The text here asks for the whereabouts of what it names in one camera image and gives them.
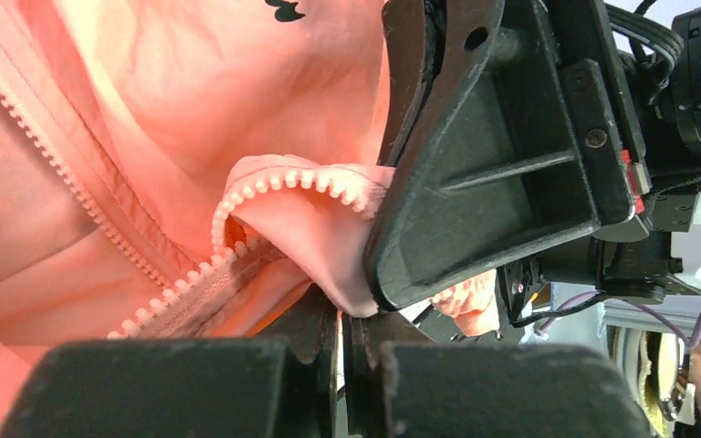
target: black logo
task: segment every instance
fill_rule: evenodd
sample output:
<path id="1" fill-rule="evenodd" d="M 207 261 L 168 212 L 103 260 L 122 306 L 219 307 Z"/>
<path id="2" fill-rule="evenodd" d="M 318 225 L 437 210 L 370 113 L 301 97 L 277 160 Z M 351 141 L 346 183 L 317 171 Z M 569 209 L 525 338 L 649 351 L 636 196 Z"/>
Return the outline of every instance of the black logo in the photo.
<path id="1" fill-rule="evenodd" d="M 276 20 L 281 23 L 291 23 L 304 17 L 305 14 L 297 12 L 299 2 L 287 2 L 285 0 L 265 0 L 265 3 L 277 7 Z"/>

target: bolt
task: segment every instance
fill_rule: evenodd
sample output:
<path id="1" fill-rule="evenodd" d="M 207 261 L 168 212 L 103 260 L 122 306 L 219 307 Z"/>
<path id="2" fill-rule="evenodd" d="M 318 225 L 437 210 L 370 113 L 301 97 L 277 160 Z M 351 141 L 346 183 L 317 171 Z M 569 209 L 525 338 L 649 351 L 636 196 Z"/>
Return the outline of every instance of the bolt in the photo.
<path id="1" fill-rule="evenodd" d="M 573 89 L 576 91 L 582 91 L 590 86 L 590 74 L 587 70 L 576 70 L 571 75 Z"/>
<path id="2" fill-rule="evenodd" d="M 598 149 L 606 144 L 606 141 L 608 140 L 609 134 L 607 134 L 605 130 L 595 128 L 590 130 L 590 132 L 587 132 L 587 137 L 584 139 L 584 144 L 586 144 L 587 147 Z"/>

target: hole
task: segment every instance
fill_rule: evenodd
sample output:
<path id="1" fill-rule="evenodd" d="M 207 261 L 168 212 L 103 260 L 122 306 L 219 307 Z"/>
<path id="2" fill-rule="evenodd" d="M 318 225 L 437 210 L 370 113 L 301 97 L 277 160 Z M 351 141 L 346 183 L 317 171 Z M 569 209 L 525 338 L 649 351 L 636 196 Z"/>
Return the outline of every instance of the hole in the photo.
<path id="1" fill-rule="evenodd" d="M 482 46 L 482 43 L 487 40 L 487 29 L 484 27 L 478 27 L 471 31 L 469 36 L 466 37 L 466 42 L 464 43 L 464 50 L 471 52 L 477 47 Z"/>

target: white zipper teeth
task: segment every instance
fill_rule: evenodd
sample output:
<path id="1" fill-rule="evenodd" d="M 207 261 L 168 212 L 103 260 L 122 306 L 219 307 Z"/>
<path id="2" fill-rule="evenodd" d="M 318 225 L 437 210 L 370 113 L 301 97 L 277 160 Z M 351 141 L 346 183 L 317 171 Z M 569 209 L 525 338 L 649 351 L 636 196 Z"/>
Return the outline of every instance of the white zipper teeth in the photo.
<path id="1" fill-rule="evenodd" d="M 124 236 L 117 230 L 114 224 L 103 213 L 98 204 L 78 181 L 76 175 L 71 171 L 68 165 L 63 161 L 62 156 L 52 143 L 52 140 L 44 133 L 40 126 L 31 118 L 18 102 L 16 94 L 11 90 L 2 78 L 0 78 L 0 102 L 1 105 L 9 111 L 9 116 L 12 117 L 17 126 L 19 126 L 26 136 L 33 141 L 34 146 L 41 152 L 42 156 L 49 160 L 49 164 L 55 168 L 55 171 L 63 179 L 63 182 L 71 189 L 71 192 L 77 197 L 78 201 L 85 208 L 87 213 L 95 224 L 103 231 L 104 235 L 117 246 L 120 251 L 126 255 L 134 265 L 139 267 L 144 274 L 151 280 L 157 283 L 158 286 L 164 287 L 168 284 L 165 277 L 152 266 L 145 257 L 133 247 Z"/>
<path id="2" fill-rule="evenodd" d="M 153 298 L 149 301 L 149 308 L 139 308 L 135 311 L 135 318 L 126 319 L 121 324 L 121 331 L 114 330 L 109 333 L 108 339 L 126 339 L 136 337 L 148 328 L 154 321 L 161 317 L 168 308 L 179 305 L 184 297 L 191 294 L 192 288 L 197 286 L 206 277 L 215 274 L 219 269 L 230 270 L 230 266 L 237 259 L 259 249 L 266 241 L 256 235 L 248 235 L 246 242 L 235 242 L 232 248 L 225 246 L 225 223 L 235 208 L 246 199 L 253 199 L 257 194 L 269 191 L 278 191 L 284 187 L 294 189 L 313 189 L 319 193 L 329 193 L 329 196 L 348 205 L 354 212 L 363 214 L 365 218 L 371 218 L 375 212 L 368 209 L 369 200 L 360 193 L 347 190 L 342 182 L 321 175 L 320 171 L 301 170 L 284 173 L 274 173 L 268 178 L 262 178 L 253 186 L 245 186 L 240 190 L 228 193 L 222 202 L 216 207 L 211 234 L 214 244 L 214 252 L 211 264 L 201 263 L 198 270 L 189 271 L 186 280 L 176 281 L 174 287 L 166 288 L 162 292 L 162 298 Z"/>

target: pink jacket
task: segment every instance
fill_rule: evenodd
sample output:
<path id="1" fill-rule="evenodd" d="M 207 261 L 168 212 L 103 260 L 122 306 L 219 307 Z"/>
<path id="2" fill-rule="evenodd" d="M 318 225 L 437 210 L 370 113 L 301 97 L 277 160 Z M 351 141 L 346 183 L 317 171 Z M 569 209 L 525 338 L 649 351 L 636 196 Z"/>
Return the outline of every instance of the pink jacket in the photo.
<path id="1" fill-rule="evenodd" d="M 0 419 L 59 343 L 377 311 L 384 0 L 274 3 L 0 1 Z M 434 302 L 484 332 L 494 283 Z"/>

